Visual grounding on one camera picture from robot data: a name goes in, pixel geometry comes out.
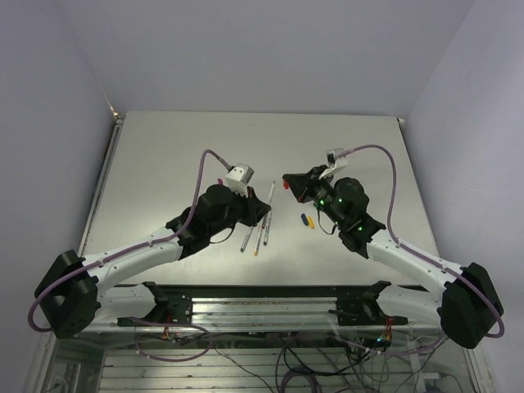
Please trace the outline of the red marker pen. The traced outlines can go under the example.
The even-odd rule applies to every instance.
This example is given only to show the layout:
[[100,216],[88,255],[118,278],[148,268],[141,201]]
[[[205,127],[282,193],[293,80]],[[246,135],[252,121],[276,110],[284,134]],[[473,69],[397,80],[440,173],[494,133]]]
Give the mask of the red marker pen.
[[267,204],[270,207],[270,209],[272,208],[272,202],[273,202],[273,195],[274,195],[275,186],[276,186],[276,182],[273,181],[272,184],[271,184],[271,188],[269,190],[269,196],[268,196],[268,200],[267,200]]

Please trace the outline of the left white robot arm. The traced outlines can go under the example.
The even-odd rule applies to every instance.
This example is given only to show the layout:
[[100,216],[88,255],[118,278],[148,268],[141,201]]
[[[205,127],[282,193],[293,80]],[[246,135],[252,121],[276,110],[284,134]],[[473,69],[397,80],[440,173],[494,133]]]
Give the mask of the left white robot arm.
[[271,211],[252,187],[241,196],[214,184],[192,206],[133,245],[95,255],[64,251],[34,291],[34,308],[47,320],[45,332],[70,338],[88,327],[108,304],[111,288],[149,269],[183,260],[211,244],[213,236],[237,224],[256,226]]

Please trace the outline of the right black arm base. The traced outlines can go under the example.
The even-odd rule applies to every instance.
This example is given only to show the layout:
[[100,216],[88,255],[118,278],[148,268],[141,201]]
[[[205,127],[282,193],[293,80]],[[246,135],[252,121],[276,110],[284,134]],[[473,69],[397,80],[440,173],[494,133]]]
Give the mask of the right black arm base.
[[385,314],[377,303],[378,296],[391,283],[378,281],[371,286],[336,287],[336,302],[328,313],[337,317],[339,326],[384,325],[392,320],[405,325],[408,319]]

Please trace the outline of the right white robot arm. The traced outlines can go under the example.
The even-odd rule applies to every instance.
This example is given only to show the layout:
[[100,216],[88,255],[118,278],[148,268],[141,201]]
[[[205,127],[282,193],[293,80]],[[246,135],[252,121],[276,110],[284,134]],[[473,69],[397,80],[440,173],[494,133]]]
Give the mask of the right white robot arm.
[[422,291],[389,282],[372,286],[362,302],[362,317],[380,323],[399,316],[442,329],[454,343],[474,349],[504,313],[490,275],[476,263],[461,266],[395,241],[386,226],[367,212],[369,198],[355,178],[323,176],[326,166],[305,174],[284,174],[286,188],[300,203],[311,202],[335,225],[342,244],[365,259],[384,264],[422,286]]

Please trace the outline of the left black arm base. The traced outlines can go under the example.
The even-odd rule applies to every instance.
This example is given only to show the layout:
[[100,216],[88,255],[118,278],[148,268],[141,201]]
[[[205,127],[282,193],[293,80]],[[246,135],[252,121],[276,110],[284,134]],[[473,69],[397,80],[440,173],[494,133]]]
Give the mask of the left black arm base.
[[189,324],[192,320],[193,304],[189,297],[171,286],[159,286],[154,282],[143,282],[136,286],[117,289],[145,290],[145,311],[138,310],[138,301],[132,301],[129,312],[117,318],[119,327],[168,327]]

